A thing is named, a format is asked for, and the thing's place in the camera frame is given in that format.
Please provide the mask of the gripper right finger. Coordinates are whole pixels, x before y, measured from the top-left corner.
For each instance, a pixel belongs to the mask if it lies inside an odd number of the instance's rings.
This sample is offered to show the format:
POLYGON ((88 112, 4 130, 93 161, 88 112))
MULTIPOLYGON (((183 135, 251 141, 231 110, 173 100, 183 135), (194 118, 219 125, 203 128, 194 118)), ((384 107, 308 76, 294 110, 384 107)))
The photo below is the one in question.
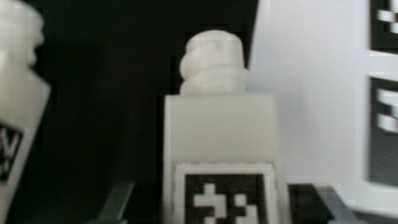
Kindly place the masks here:
POLYGON ((356 215, 331 186, 290 184, 294 224, 356 224, 356 215))

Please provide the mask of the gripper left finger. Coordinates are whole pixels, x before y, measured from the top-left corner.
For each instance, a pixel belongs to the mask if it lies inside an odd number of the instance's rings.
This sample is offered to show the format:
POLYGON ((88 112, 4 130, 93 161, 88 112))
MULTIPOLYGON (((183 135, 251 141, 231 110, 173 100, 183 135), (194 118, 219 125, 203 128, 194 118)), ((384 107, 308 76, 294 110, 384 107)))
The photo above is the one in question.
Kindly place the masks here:
POLYGON ((88 222, 88 224, 128 224, 128 220, 123 218, 123 214, 128 206, 134 188, 134 182, 118 183, 114 185, 100 215, 88 222))

